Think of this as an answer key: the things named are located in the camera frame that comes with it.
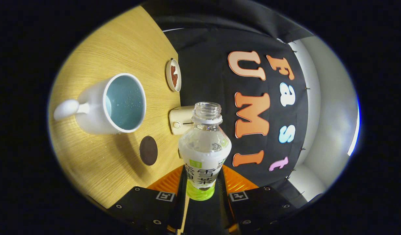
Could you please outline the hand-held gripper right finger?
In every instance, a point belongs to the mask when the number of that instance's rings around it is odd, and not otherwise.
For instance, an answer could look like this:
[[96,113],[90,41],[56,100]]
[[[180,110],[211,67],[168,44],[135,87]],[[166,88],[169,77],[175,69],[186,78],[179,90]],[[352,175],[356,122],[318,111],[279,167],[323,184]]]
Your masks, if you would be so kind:
[[218,179],[227,234],[269,234],[300,209],[300,192],[284,173],[224,165]]

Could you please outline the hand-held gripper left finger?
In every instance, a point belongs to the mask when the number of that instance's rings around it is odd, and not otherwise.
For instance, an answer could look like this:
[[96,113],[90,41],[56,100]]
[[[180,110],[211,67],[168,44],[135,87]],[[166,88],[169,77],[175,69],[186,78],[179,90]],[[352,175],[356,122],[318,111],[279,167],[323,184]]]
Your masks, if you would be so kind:
[[135,186],[109,209],[141,235],[182,235],[187,211],[186,168],[180,166],[152,185]]

